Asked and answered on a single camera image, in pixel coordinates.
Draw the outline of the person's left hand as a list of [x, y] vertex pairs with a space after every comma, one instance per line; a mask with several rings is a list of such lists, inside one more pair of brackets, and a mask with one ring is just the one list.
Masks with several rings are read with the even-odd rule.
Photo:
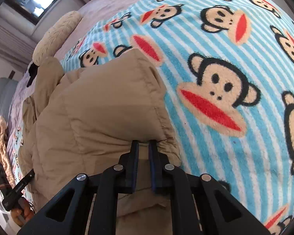
[[31, 209], [30, 203], [23, 197], [19, 199], [20, 207], [14, 208], [10, 211], [13, 221], [22, 227], [28, 222], [34, 215], [34, 211]]

